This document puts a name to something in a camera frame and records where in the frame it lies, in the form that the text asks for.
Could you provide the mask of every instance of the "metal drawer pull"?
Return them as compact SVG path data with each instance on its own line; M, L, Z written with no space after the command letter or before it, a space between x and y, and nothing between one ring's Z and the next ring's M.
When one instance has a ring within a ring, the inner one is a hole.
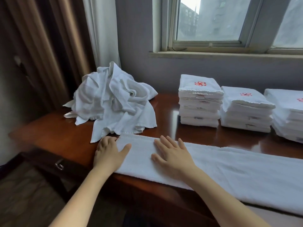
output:
M63 159L60 159L59 161L57 161L55 163L55 166L59 169L59 170L63 170L64 166L62 166L62 164L60 164L63 161Z

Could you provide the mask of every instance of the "table surface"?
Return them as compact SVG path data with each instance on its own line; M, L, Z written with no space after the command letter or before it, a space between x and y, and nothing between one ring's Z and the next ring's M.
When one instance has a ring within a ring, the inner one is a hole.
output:
M303 159L303 145L278 137L271 133L260 133L219 126L198 127L180 124L178 116L178 96L159 94L151 100L157 120L157 128L145 129L140 135L159 138L169 135L184 142L211 146L230 146L253 152ZM69 112L62 108L23 126L10 134L18 143L33 145L48 152L62 156L87 168L92 168L97 143L90 143L93 121L75 126L74 118L64 118ZM115 174L122 183L137 187L149 194L164 199L192 212L201 210L201 201L191 199L190 191L179 188ZM272 226L303 226L303 219L269 210L251 207Z

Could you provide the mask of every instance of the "glass pane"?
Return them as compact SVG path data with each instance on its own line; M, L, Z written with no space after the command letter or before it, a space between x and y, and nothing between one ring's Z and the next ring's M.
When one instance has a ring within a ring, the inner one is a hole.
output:
M303 48L303 0L291 0L273 47Z
M250 0L181 0L177 40L239 40Z

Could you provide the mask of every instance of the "forearm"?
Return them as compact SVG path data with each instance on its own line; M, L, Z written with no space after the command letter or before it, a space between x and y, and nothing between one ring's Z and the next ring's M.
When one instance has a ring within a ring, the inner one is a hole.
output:
M199 194L221 227L270 227L201 169L187 171L183 181Z
M81 186L51 223L50 227L85 227L89 221L96 198L108 174L90 171Z

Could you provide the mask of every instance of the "white sheer curtain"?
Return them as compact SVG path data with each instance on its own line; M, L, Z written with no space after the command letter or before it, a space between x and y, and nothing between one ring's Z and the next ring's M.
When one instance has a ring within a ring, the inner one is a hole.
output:
M120 67L115 0L83 0L96 67Z

